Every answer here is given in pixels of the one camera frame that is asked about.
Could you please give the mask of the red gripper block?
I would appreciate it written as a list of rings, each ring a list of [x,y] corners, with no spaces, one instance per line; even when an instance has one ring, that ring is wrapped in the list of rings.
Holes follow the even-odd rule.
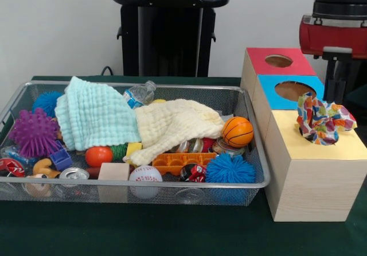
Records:
[[[366,21],[304,16],[299,27],[299,43],[304,54],[324,59],[366,59]],[[327,62],[323,100],[343,103],[349,92],[352,62],[339,61],[336,71],[335,65],[335,60]]]

